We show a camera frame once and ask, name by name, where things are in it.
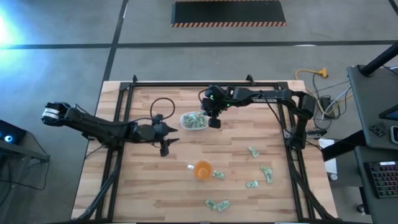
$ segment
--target floor mat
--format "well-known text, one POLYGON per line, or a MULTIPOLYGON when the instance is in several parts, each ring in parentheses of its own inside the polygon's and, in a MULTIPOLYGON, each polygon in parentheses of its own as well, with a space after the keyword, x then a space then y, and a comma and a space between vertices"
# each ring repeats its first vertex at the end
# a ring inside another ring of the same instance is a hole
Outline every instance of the floor mat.
POLYGON ((173 2, 172 27, 286 26, 279 0, 186 0, 173 2))

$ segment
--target orange cup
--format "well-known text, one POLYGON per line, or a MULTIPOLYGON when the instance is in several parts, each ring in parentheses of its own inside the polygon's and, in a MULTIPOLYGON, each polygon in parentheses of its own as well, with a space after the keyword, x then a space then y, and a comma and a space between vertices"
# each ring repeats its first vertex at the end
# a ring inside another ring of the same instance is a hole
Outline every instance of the orange cup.
POLYGON ((194 166, 188 165, 193 169, 193 174, 198 180, 208 180, 213 175, 213 166, 207 161, 198 161, 194 166))

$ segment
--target gray floor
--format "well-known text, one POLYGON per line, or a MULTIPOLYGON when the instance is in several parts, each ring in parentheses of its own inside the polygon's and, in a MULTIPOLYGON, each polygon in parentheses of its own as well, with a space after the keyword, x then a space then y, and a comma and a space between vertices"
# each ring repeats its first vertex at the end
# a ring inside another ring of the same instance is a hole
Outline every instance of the gray floor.
MULTIPOLYGON (((172 29, 172 1, 130 0, 120 43, 207 41, 396 40, 398 17, 388 1, 281 0, 288 26, 270 28, 172 29)), ((1 44, 110 44, 122 0, 2 0, 1 44)), ((291 80, 298 69, 328 69, 318 88, 348 80, 346 67, 368 63, 387 45, 324 47, 218 47, 118 49, 110 80, 291 80)), ((45 126, 46 102, 96 107, 109 49, 0 50, 0 119, 35 134, 51 155, 47 187, 16 187, 5 223, 50 223, 70 218, 87 141, 69 128, 45 126)), ((398 65, 394 59, 389 65, 398 65)), ((300 78, 312 87, 312 75, 300 78)), ((349 85, 327 89, 336 97, 349 85)), ((353 99, 327 136, 343 138, 360 123, 353 99)), ((36 175, 24 183, 41 186, 36 175)), ((368 222, 358 215, 358 188, 332 187, 339 217, 368 222)))

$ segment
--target wooden tabletop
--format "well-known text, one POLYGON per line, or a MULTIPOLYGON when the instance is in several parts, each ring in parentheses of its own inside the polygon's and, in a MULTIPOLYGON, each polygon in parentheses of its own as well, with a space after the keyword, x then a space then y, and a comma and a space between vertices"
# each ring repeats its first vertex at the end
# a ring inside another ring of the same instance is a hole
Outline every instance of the wooden tabletop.
MULTIPOLYGON (((287 82, 290 89, 305 91, 302 81, 287 82)), ((119 84, 104 82, 96 116, 113 120, 119 84)), ((182 86, 134 88, 130 119, 148 117, 150 104, 155 99, 171 98, 176 109, 165 122, 178 132, 169 134, 168 138, 180 140, 169 147, 167 157, 160 157, 159 149, 149 144, 125 144, 114 222, 297 221, 282 133, 272 111, 265 104, 230 108, 220 115, 221 129, 186 131, 181 128, 180 117, 200 109, 198 92, 202 89, 182 86), (252 157, 248 151, 250 145, 259 152, 259 157, 252 157), (196 180, 187 165, 199 160, 209 161, 214 170, 225 173, 225 179, 196 180), (266 182, 260 170, 262 165, 273 169, 273 183, 266 182), (253 180, 258 181, 259 186, 247 189, 245 183, 253 180), (216 203, 228 199, 231 206, 219 213, 205 206, 206 199, 216 203)), ((171 109, 170 102, 158 101, 154 114, 167 116, 171 109)), ((91 142, 87 153, 98 146, 98 142, 91 142)), ((86 159, 72 218, 81 215, 98 193, 106 150, 100 149, 86 159)), ((307 145, 303 156, 312 192, 336 217, 321 152, 307 145)), ((108 192, 103 215, 107 212, 110 190, 108 192)))

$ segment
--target keyboard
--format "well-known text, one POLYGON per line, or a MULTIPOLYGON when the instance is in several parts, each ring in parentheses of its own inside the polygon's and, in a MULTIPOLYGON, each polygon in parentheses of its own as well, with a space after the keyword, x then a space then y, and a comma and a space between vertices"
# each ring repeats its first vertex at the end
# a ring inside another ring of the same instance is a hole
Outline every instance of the keyboard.
POLYGON ((398 162, 366 162, 364 166, 377 198, 398 197, 398 162))

